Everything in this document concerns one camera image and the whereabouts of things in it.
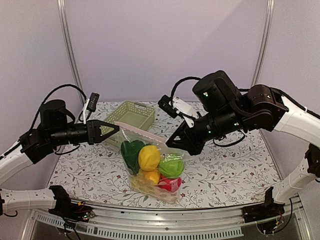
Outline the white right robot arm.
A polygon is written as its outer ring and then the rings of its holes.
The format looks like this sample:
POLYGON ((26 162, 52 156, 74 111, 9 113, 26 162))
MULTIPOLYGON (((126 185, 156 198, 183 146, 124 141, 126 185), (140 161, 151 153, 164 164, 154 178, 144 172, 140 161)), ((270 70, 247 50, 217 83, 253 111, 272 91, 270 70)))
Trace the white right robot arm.
POLYGON ((170 148, 196 156, 208 141, 222 140, 235 131, 247 133, 259 129, 284 132, 309 144, 296 169, 262 194, 263 203, 242 208, 246 223, 283 214, 285 203, 320 177, 320 117, 287 93, 263 84, 239 89, 222 70, 197 78, 192 92, 202 103, 205 115, 173 93, 158 101, 169 116, 183 118, 166 141, 170 148))

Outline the clear zip top bag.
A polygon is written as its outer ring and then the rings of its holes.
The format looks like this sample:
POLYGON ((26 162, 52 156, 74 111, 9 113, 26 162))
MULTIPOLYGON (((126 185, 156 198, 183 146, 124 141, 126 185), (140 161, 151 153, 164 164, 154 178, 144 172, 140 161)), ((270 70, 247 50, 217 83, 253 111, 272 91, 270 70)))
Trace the clear zip top bag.
POLYGON ((160 136, 117 121, 117 147, 131 187, 142 194, 175 203, 180 198, 182 174, 191 156, 168 147, 160 136))

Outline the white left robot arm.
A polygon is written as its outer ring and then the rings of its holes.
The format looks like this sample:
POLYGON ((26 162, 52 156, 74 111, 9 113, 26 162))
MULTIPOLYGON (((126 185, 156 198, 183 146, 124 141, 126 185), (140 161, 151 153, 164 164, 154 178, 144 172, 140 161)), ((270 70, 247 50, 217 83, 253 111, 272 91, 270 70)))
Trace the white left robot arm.
MULTIPOLYGON (((59 146, 104 142, 117 133, 117 125, 101 120, 75 122, 75 116, 61 99, 50 100, 39 108, 40 124, 21 135, 11 149, 0 156, 0 182, 54 153, 59 146)), ((47 209, 50 214, 74 221, 86 221, 93 213, 89 206, 71 201, 60 185, 38 190, 0 190, 0 213, 47 209)))

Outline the green toy leaf vegetable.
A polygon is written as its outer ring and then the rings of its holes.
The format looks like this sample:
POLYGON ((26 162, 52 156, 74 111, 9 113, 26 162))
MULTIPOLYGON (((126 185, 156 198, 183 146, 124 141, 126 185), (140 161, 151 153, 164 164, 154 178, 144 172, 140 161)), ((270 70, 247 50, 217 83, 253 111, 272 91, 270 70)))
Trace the green toy leaf vegetable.
POLYGON ((125 140, 121 143, 120 153, 132 175, 137 175, 139 172, 139 153, 144 146, 145 143, 141 140, 125 140))

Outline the yellow toy lemon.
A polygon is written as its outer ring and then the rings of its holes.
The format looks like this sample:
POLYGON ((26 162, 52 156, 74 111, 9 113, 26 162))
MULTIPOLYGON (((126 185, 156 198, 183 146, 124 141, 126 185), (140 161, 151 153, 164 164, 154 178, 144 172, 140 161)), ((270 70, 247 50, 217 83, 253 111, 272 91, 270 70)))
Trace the yellow toy lemon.
POLYGON ((139 167, 144 171, 155 170, 161 160, 161 152, 155 145, 144 146, 138 154, 139 167))

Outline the green toy apple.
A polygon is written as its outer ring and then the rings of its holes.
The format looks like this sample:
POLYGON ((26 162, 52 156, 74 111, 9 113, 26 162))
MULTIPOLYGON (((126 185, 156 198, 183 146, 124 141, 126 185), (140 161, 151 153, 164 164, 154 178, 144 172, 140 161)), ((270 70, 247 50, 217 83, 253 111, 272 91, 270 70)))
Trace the green toy apple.
POLYGON ((180 177, 185 169, 183 157, 176 153, 165 154, 158 165, 160 173, 169 179, 180 177))

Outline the red toy food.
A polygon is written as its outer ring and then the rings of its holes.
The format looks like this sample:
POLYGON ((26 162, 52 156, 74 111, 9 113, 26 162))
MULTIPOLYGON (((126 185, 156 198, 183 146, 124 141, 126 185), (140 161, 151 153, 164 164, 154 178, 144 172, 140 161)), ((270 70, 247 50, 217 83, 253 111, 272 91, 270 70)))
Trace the red toy food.
POLYGON ((176 192, 182 184, 182 179, 178 178, 167 178, 164 175, 160 176, 158 187, 164 189, 170 193, 176 192))

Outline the toy napa cabbage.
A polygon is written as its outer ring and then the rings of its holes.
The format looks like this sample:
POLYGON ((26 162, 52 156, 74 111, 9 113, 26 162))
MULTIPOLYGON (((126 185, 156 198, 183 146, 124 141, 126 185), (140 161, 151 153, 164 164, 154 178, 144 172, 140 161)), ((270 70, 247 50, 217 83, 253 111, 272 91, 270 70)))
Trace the toy napa cabbage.
POLYGON ((170 204, 173 204, 179 199, 178 192, 172 193, 158 187, 158 185, 153 185, 153 183, 150 180, 144 180, 140 175, 130 175, 128 179, 131 188, 134 191, 145 194, 148 197, 154 198, 159 201, 164 201, 170 204))

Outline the orange yellow toy mango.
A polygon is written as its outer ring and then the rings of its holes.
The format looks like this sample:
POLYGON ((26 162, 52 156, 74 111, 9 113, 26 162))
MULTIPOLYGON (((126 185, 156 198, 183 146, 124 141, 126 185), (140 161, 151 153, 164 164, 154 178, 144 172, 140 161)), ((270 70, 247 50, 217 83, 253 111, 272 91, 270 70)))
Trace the orange yellow toy mango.
POLYGON ((157 185, 160 181, 161 173, 158 169, 152 171, 144 171, 143 177, 146 181, 149 181, 153 185, 157 185))

